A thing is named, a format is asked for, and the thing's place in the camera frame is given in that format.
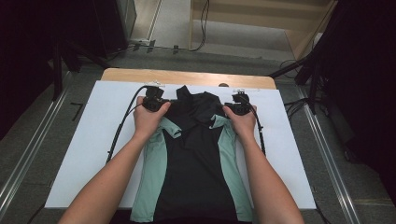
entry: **garment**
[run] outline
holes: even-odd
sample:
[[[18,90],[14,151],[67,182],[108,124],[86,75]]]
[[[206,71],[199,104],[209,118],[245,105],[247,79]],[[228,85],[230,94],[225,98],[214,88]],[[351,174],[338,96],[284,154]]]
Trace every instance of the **garment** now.
[[[208,217],[251,221],[235,157],[235,132],[219,97],[177,90],[144,148],[144,167],[131,220]]]

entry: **metal rail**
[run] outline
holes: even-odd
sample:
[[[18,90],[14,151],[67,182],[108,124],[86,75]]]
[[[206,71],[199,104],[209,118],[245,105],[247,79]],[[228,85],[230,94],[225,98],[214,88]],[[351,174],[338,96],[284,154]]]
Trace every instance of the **metal rail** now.
[[[30,140],[29,145],[24,150],[20,160],[12,171],[10,177],[8,178],[6,184],[1,188],[0,191],[0,221],[3,219],[6,211],[14,198],[15,194],[23,178],[25,177],[27,171],[29,170],[30,165],[35,159],[35,154],[40,149],[41,143],[44,138],[52,122],[54,121],[56,115],[58,114],[59,109],[61,108],[62,103],[64,102],[64,98],[69,90],[70,84],[73,81],[73,75],[71,72],[66,73],[64,76],[64,90],[61,92],[58,99],[52,102],[47,110],[46,115],[41,120],[38,128],[35,130],[35,134]]]
[[[297,87],[298,94],[300,98],[306,98],[307,94],[305,90],[301,87]],[[309,124],[311,125],[314,136],[318,142],[318,147],[323,161],[326,165],[327,171],[329,172],[330,180],[334,186],[335,193],[338,198],[338,202],[343,209],[346,221],[349,224],[360,224],[358,213],[352,202],[352,199],[347,191],[347,186],[341,176],[337,164],[332,156],[332,151],[327,144],[326,138],[323,131],[320,128],[317,116],[314,116],[309,108],[309,105],[304,106],[305,114],[308,117]]]

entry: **controller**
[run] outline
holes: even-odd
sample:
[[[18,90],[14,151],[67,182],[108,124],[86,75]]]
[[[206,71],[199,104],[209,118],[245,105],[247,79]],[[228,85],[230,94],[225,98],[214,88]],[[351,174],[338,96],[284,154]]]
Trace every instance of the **controller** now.
[[[163,90],[158,87],[148,87],[146,90],[146,97],[143,99],[142,106],[152,112],[157,112],[166,102],[175,102],[176,100],[167,100],[161,98]]]
[[[243,116],[250,112],[251,105],[249,103],[248,95],[243,91],[239,91],[237,94],[233,95],[233,101],[235,104],[225,103],[224,105],[230,107],[236,115]]]

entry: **table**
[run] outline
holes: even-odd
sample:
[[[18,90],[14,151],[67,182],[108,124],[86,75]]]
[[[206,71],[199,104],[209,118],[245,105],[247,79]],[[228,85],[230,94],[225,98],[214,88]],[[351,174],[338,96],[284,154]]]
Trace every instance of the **table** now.
[[[53,183],[46,208],[68,207],[82,187],[106,164],[107,152],[126,106],[143,83],[154,80],[166,84],[162,87],[165,99],[175,99],[176,89],[187,85],[192,94],[208,91],[216,94],[222,102],[232,102],[234,91],[244,88],[250,102],[258,106],[257,114],[261,123],[265,124],[263,137],[268,161],[290,189],[299,208],[316,208],[282,99],[270,77],[115,68],[107,69],[92,90]],[[221,83],[227,83],[230,88],[218,87]],[[124,125],[120,132],[113,156],[134,132],[133,116],[128,117],[125,123],[129,125]],[[242,145],[239,141],[235,143],[238,170],[249,192]],[[143,157],[140,155],[120,208],[132,207],[142,169]]]
[[[206,0],[191,0],[192,21],[200,20]],[[279,28],[286,36],[296,60],[319,32],[323,32],[336,6],[336,0],[210,0],[207,20]]]
[[[276,90],[271,77],[254,77],[213,73],[177,72],[148,69],[108,68],[103,73],[104,81],[150,82],[158,80],[166,84],[218,86],[221,83],[230,87],[259,88]]]

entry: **wire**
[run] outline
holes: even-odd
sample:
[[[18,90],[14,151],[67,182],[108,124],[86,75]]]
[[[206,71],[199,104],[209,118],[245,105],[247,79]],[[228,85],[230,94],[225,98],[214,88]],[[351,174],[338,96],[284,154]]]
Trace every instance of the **wire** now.
[[[284,104],[284,106],[289,106],[289,108],[286,110],[286,114],[288,115],[291,128],[293,128],[291,122],[293,115],[296,114],[301,108],[303,108],[303,106],[308,105],[308,101],[309,101],[308,98],[303,98],[296,100],[294,102]]]
[[[283,65],[284,63],[288,63],[288,62],[297,62],[297,60],[294,60],[294,59],[286,60],[286,61],[284,61],[284,62],[282,62],[282,63],[280,64],[279,69],[282,68],[282,65]]]
[[[120,55],[123,51],[124,51],[124,50],[121,50],[121,51],[119,51],[119,52],[114,53],[114,56],[113,56],[113,57],[111,57],[110,59],[105,60],[104,62],[105,62],[105,63],[109,63],[109,62],[113,61],[114,59],[116,59],[117,57],[119,57],[119,55]],[[92,64],[92,63],[94,63],[94,62],[92,62],[92,61],[85,61],[85,60],[81,60],[81,62],[82,62],[83,64]]]
[[[45,205],[46,203],[41,204],[40,207],[35,211],[35,213],[29,218],[29,220],[26,223],[27,224],[32,223],[33,219],[35,219],[35,217],[38,215],[38,213],[40,213],[40,211],[44,208]]]
[[[265,155],[265,144],[264,144],[264,137],[262,136],[262,125],[260,124],[259,121],[259,116],[256,113],[256,110],[254,109],[253,105],[244,97],[237,95],[239,98],[241,98],[245,103],[250,107],[250,111],[253,113],[254,117],[256,118],[257,121],[257,129],[259,130],[259,137],[260,137],[260,144],[262,145],[262,153]]]
[[[321,209],[320,209],[320,207],[319,207],[317,201],[314,201],[314,202],[315,202],[315,205],[317,206],[317,209],[315,209],[315,210],[320,214],[320,217],[322,218],[323,222],[326,223],[326,224],[332,224],[332,223],[329,221],[329,219],[327,219],[327,218],[323,215],[323,212],[321,211]]]
[[[112,156],[113,156],[114,147],[116,147],[117,140],[119,139],[120,132],[121,132],[122,126],[123,126],[123,124],[124,124],[126,118],[128,118],[128,116],[131,114],[131,112],[132,112],[135,108],[137,108],[138,106],[140,106],[140,105],[137,105],[137,106],[135,106],[134,108],[131,109],[132,104],[134,103],[134,99],[136,98],[137,94],[138,94],[140,91],[142,91],[144,88],[147,88],[147,87],[148,87],[148,86],[142,86],[142,87],[140,87],[140,88],[136,91],[136,93],[134,94],[134,97],[132,98],[131,103],[129,103],[128,108],[126,109],[125,115],[124,115],[124,117],[122,118],[122,122],[120,123],[119,128],[117,129],[116,134],[114,135],[113,143],[111,144],[111,148],[110,148],[110,150],[108,151],[108,156],[107,156],[106,163],[108,163],[108,162],[111,160]]]
[[[196,49],[177,49],[177,50],[186,50],[186,51],[198,51],[200,50],[206,42],[206,23],[207,23],[207,15],[209,14],[209,7],[210,7],[210,2],[209,0],[206,1],[205,5],[204,5],[204,9],[202,10],[202,14],[201,14],[201,30],[202,30],[202,40],[201,40],[201,44],[198,46],[198,48]],[[136,45],[131,45],[129,46],[128,49],[133,49]],[[140,46],[139,48],[147,48],[147,49],[171,49],[171,50],[175,50],[173,48],[167,48],[167,47],[155,47],[155,46]]]
[[[207,22],[207,15],[209,14],[209,0],[206,1],[204,9],[202,10],[202,14],[201,14],[201,30],[202,30],[202,41],[201,44],[198,48],[196,49],[192,49],[190,51],[197,51],[200,50],[204,45],[205,45],[205,41],[206,41],[206,22]],[[205,9],[206,9],[206,15],[205,15],[205,25],[204,25],[204,14],[205,14]]]

